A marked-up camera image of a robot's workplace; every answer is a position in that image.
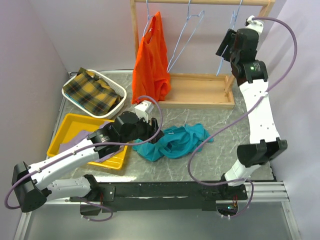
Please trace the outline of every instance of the purple cloth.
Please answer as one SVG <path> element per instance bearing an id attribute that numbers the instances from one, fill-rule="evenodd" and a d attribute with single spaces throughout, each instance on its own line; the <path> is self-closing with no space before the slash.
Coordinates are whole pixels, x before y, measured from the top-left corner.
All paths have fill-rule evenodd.
<path id="1" fill-rule="evenodd" d="M 110 123 L 109 121 L 105 121 L 104 124 L 99 126 L 99 129 L 103 128 L 105 125 L 107 125 L 108 123 Z M 90 131 L 86 131 L 86 130 L 81 130 L 74 138 L 72 138 L 69 142 L 67 143 L 61 143 L 60 147 L 59 147 L 59 153 L 62 153 L 72 147 L 74 147 L 75 145 L 77 145 L 78 143 L 80 143 L 83 139 L 85 139 L 89 134 L 91 134 Z M 124 146 L 120 146 L 119 151 L 110 153 L 107 156 L 104 156 L 101 159 L 97 159 L 94 162 L 95 163 L 103 163 L 104 161 L 108 160 L 109 158 L 112 158 L 114 155 L 122 152 L 124 150 Z"/>

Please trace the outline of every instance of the robotic arm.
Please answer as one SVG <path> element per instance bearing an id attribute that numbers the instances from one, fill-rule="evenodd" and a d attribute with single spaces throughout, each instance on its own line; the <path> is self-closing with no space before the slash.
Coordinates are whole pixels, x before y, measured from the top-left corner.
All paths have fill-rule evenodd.
<path id="1" fill-rule="evenodd" d="M 24 162 L 14 167 L 12 184 L 33 171 L 38 174 L 27 178 L 14 191 L 22 212 L 30 212 L 41 207 L 46 201 L 65 197 L 84 197 L 88 201 L 100 194 L 100 187 L 93 175 L 84 175 L 77 179 L 56 180 L 71 170 L 88 162 L 103 158 L 119 150 L 119 145 L 103 145 L 89 147 L 79 153 L 76 150 L 98 143 L 127 143 L 136 139 L 147 140 L 158 130 L 158 122 L 148 114 L 153 109 L 149 101 L 143 101 L 134 110 L 123 112 L 114 122 L 105 125 L 83 139 L 76 146 L 42 162 L 28 166 Z M 164 134 L 162 131 L 151 141 L 156 143 Z M 72 153 L 71 156 L 40 170 L 55 160 Z"/>
<path id="2" fill-rule="evenodd" d="M 269 96 L 267 68 L 263 61 L 256 60 L 259 35 L 263 23 L 250 16 L 237 32 L 229 29 L 216 55 L 230 62 L 232 74 L 244 97 L 247 111 L 259 100 L 262 102 L 248 115 L 250 144 L 239 145 L 237 161 L 221 178 L 222 181 L 247 179 L 259 167 L 273 160 L 285 149 L 287 141 L 281 140 L 276 129 Z M 244 181 L 230 182 L 230 187 L 242 185 Z"/>

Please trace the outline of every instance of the yellow and black plaid fabric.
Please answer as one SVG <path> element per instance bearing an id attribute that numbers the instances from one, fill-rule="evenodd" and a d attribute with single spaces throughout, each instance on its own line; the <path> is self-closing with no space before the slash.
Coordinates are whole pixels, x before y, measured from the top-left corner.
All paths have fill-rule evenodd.
<path id="1" fill-rule="evenodd" d="M 63 87 L 64 93 L 96 116 L 106 115 L 121 98 L 99 76 L 80 68 L 76 77 Z"/>

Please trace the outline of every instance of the gray floor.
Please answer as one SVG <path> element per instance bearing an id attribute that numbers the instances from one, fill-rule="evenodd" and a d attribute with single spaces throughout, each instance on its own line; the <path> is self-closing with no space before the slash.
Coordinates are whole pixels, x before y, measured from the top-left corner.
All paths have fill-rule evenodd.
<path id="1" fill-rule="evenodd" d="M 120 111 L 132 111 L 132 74 L 131 73 L 104 73 L 107 77 L 123 86 L 127 91 L 125 105 Z M 162 110 L 164 117 L 163 128 L 173 125 L 183 126 L 184 124 L 194 125 L 197 123 L 203 126 L 213 134 L 226 124 L 229 124 L 239 118 L 245 111 L 245 101 L 239 88 L 233 86 L 233 95 L 235 99 L 235 108 L 225 109 L 184 109 L 184 108 L 164 108 Z M 65 102 L 62 109 L 61 119 L 68 113 L 86 115 L 85 112 L 74 106 L 69 101 Z M 152 117 L 159 119 L 157 110 L 153 110 Z M 200 180 L 219 180 L 221 175 L 228 171 L 237 159 L 237 146 L 239 144 L 249 143 L 249 121 L 246 118 L 237 125 L 227 129 L 219 134 L 213 143 L 208 143 L 199 152 L 192 163 L 192 172 Z M 187 171 L 187 162 L 189 155 L 179 159 L 168 159 L 163 157 L 156 162 L 149 162 L 139 156 L 135 151 L 129 148 L 124 166 L 121 170 L 112 170 L 107 168 L 95 167 L 91 165 L 81 166 L 68 173 L 63 178 L 79 178 L 85 174 L 93 174 L 98 181 L 106 182 L 156 182 L 156 181 L 189 181 L 191 180 Z M 266 164 L 256 170 L 251 179 L 253 180 L 273 180 L 273 173 L 270 164 Z"/>
<path id="2" fill-rule="evenodd" d="M 108 213 L 99 218 L 108 217 Z M 107 222 L 80 218 L 79 205 L 32 212 L 25 240 L 290 240 L 281 202 L 252 203 L 230 221 L 201 210 L 119 211 Z"/>

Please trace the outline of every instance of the gray marble surface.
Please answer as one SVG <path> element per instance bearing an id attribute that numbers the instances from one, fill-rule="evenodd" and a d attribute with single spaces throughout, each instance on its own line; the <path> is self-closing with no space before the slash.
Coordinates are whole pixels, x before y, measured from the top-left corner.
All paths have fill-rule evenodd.
<path id="1" fill-rule="evenodd" d="M 108 78 L 123 86 L 127 91 L 127 99 L 124 107 L 119 112 L 132 111 L 132 74 L 131 73 L 103 73 Z M 240 117 L 245 111 L 245 101 L 238 87 L 233 86 L 235 108 L 224 109 L 184 109 L 184 108 L 164 108 L 163 128 L 173 125 L 183 126 L 184 124 L 194 125 L 197 123 L 209 131 L 215 133 L 226 124 L 231 123 Z M 68 100 L 65 101 L 62 109 L 59 125 L 64 116 L 68 113 L 87 115 L 84 111 L 73 105 Z M 152 117 L 159 119 L 157 109 L 152 112 Z M 194 176 L 200 180 L 219 180 L 221 175 L 227 172 L 237 159 L 237 146 L 249 143 L 249 121 L 246 118 L 237 125 L 227 129 L 214 138 L 214 142 L 204 146 L 192 160 L 191 169 Z M 164 182 L 164 181 L 190 181 L 187 171 L 187 162 L 190 155 L 179 159 L 168 159 L 162 157 L 156 162 L 150 162 L 139 156 L 131 147 L 128 148 L 126 158 L 121 170 L 113 170 L 92 165 L 83 165 L 74 171 L 63 176 L 63 179 L 79 178 L 85 174 L 94 175 L 98 181 L 106 182 Z M 270 164 L 264 165 L 256 170 L 251 179 L 253 180 L 273 180 L 273 173 Z"/>

